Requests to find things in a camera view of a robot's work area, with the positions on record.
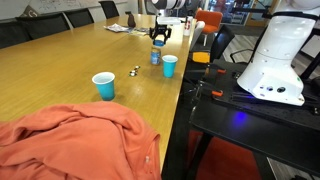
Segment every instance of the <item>orange cloth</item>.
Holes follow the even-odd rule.
[[[47,107],[0,124],[0,179],[159,180],[159,138],[113,102]]]

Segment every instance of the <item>red floor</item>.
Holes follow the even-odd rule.
[[[201,133],[189,134],[188,159]],[[197,180],[261,180],[255,158],[251,151],[243,149],[219,138],[213,138],[200,163]]]

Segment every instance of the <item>blue light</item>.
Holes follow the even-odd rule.
[[[236,112],[233,118],[233,123],[236,127],[241,127],[244,125],[247,119],[247,114],[244,112]]]

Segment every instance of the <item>paper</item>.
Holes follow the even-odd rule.
[[[129,33],[131,35],[144,36],[146,34],[149,34],[149,29],[148,28],[134,28]]]
[[[110,30],[110,31],[114,31],[114,32],[125,32],[125,31],[128,31],[129,28],[127,27],[122,27],[118,24],[113,24],[111,26],[103,26],[104,28]]]

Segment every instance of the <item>black table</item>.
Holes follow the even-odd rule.
[[[227,78],[230,78],[231,73],[243,71],[245,68],[227,62],[217,64],[226,67],[227,73],[222,76]],[[189,167],[187,179],[195,179],[201,158],[214,136],[320,176],[320,131],[317,126],[311,127],[290,120],[281,121],[281,118],[273,120],[241,108],[224,106],[206,93],[199,98],[190,124],[203,132],[203,136]]]

